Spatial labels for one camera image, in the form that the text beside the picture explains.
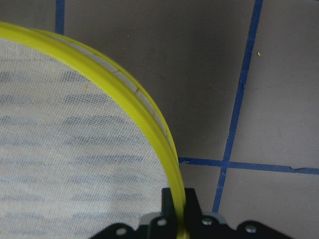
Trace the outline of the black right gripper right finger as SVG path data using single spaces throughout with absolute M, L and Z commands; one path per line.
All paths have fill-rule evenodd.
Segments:
M 185 216 L 201 217 L 202 211 L 194 188 L 185 188 Z

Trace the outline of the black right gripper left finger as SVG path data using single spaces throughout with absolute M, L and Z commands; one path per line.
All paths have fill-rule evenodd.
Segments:
M 161 190 L 161 215 L 167 219 L 176 219 L 175 207 L 170 188 Z

